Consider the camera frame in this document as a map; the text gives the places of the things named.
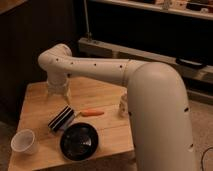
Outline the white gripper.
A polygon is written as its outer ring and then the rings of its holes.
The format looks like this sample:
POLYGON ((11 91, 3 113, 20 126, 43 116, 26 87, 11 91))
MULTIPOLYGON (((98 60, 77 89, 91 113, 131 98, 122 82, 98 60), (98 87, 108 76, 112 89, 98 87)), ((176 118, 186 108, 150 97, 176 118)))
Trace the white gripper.
MULTIPOLYGON (((48 93, 46 94, 47 98, 51 97, 53 94, 66 94, 69 89, 69 82, 65 81, 64 83, 53 83, 50 80, 48 80, 47 89, 48 89, 48 93)), ((67 103, 71 102, 71 96, 69 92, 65 95, 65 100, 67 103)))

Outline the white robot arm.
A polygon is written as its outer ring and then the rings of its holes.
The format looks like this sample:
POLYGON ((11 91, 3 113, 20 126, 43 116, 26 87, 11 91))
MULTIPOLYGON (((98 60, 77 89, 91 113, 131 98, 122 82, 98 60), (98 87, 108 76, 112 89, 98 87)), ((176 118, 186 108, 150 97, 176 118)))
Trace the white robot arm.
POLYGON ((123 86, 138 171, 197 171, 188 96, 179 73, 161 62, 74 57, 57 44, 38 57, 48 91, 65 94, 69 74, 123 86))

